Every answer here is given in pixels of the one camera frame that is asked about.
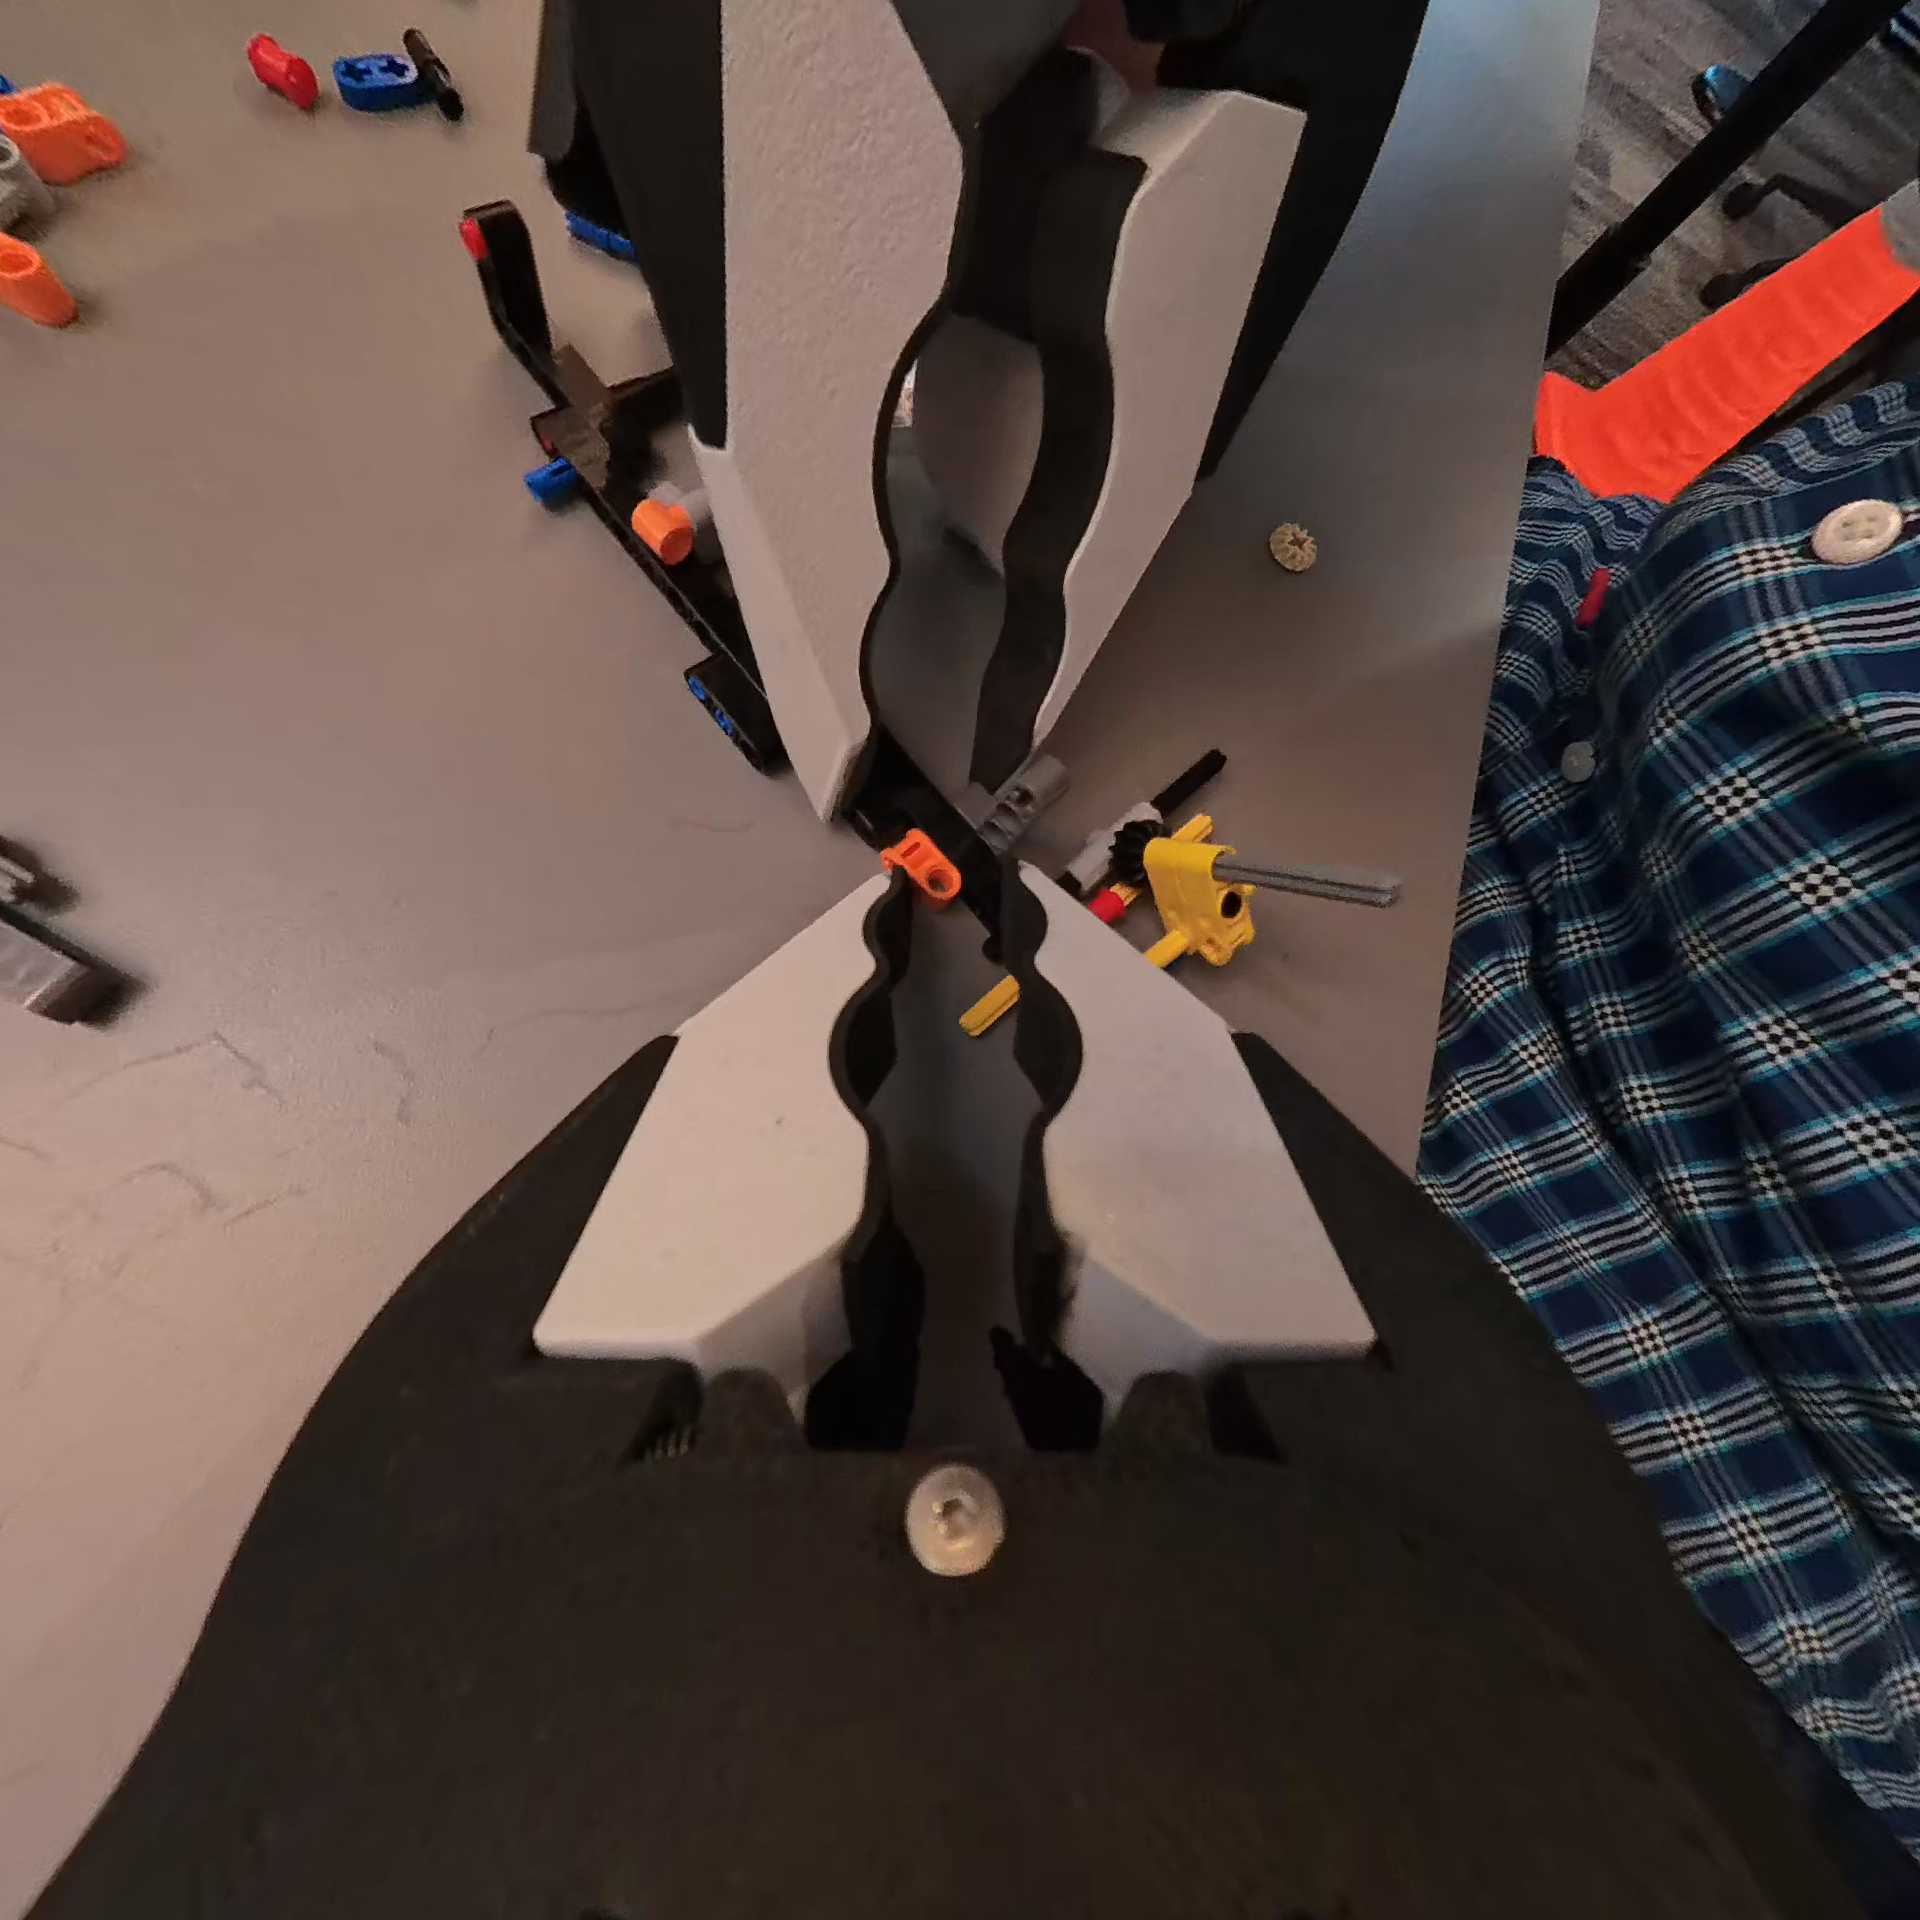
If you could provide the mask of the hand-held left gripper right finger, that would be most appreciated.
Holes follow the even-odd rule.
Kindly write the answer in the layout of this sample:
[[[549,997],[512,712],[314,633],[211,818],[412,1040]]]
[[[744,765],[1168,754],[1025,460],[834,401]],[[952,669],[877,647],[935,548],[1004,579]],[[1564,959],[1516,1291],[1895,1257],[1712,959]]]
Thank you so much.
[[[1242,1037],[1026,861],[1001,866],[1015,1063],[1039,1111],[1015,1196],[1023,1440],[1092,1450],[1152,1377],[1355,1360],[1376,1325]]]

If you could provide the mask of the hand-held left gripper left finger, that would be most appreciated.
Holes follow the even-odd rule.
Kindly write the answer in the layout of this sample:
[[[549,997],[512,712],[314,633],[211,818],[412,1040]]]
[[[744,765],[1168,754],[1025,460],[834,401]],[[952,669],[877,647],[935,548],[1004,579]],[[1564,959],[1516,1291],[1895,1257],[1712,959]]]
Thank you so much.
[[[898,1450],[924,1271],[873,1101],[913,885],[865,881],[664,1037],[658,1076],[536,1319],[554,1360],[769,1377],[820,1450]]]

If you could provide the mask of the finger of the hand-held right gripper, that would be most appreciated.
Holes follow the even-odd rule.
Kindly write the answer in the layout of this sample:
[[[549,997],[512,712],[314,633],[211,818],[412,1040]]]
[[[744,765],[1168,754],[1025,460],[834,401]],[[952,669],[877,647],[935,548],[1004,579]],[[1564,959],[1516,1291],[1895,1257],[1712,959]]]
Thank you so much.
[[[1184,512],[1305,125],[1239,89],[1157,89],[1048,180],[1040,443],[1000,552],[975,784],[997,789],[1059,725]]]
[[[725,3],[719,50],[727,435],[692,451],[785,754],[831,821],[873,733],[883,456],[965,149],[892,4]]]

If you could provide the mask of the black lego frame assembly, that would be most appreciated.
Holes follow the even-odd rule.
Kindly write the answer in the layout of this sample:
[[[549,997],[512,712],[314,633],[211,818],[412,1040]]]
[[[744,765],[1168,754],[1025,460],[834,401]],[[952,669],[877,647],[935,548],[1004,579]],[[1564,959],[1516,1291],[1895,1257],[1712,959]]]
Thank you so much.
[[[464,252],[479,273],[496,336],[546,396],[531,427],[541,465],[527,488],[546,505],[583,501],[681,618],[701,653],[684,669],[690,698],[763,778],[787,771],[785,744],[741,615],[704,495],[676,491],[690,476],[681,385],[673,369],[602,383],[552,331],[532,237],[515,204],[466,209]],[[919,832],[908,871],[933,906],[961,903],[1001,959],[1001,858],[979,836],[992,792],[948,800],[905,747],[877,732],[848,810],[875,852]]]

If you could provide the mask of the dark grey lego beam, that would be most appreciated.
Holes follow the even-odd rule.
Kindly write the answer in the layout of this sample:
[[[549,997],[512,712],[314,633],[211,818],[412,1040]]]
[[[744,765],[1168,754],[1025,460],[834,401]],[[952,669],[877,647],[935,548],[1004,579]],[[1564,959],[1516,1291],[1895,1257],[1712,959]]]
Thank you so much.
[[[1035,752],[1015,776],[992,792],[992,803],[980,818],[979,836],[995,856],[1010,852],[1067,792],[1066,765]]]

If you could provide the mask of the orange lego connector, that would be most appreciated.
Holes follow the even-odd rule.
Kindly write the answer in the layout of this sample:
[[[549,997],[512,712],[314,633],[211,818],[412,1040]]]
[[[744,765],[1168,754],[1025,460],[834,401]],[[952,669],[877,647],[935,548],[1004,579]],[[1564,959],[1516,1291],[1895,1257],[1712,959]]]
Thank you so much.
[[[117,124],[61,83],[7,91],[3,133],[49,185],[73,185],[128,160],[128,143]]]
[[[34,244],[3,231],[0,296],[9,314],[37,327],[61,330],[81,321],[81,305]]]

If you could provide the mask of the grey lego liftarm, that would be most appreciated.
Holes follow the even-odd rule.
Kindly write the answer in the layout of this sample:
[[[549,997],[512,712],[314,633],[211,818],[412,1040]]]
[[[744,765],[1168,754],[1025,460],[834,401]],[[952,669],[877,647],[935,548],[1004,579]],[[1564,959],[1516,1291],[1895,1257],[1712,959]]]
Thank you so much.
[[[50,1025],[119,1017],[136,980],[3,903],[3,1007]]]

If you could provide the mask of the person's torso in plaid shirt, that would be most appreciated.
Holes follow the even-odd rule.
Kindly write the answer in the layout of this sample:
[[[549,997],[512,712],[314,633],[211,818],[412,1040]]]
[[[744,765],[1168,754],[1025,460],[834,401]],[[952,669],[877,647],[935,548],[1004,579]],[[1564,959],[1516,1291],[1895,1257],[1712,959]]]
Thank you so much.
[[[1696,1607],[1919,1841],[1919,396],[1528,467],[1418,1175]]]

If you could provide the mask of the orange cloth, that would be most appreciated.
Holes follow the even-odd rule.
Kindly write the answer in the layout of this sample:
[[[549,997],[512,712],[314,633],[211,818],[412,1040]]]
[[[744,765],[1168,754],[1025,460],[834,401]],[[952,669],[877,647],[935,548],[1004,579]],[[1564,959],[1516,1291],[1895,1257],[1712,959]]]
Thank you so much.
[[[1919,296],[1919,187],[1588,391],[1546,372],[1531,452],[1596,496],[1674,501]]]

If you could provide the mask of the black metal bar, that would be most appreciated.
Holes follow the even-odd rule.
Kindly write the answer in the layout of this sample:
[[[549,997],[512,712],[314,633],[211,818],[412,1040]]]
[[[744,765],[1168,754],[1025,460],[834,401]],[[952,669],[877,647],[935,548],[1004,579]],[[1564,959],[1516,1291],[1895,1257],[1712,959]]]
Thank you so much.
[[[1650,256],[1754,160],[1905,10],[1824,3],[1647,196],[1570,263],[1552,293],[1546,352],[1562,352],[1620,298]]]

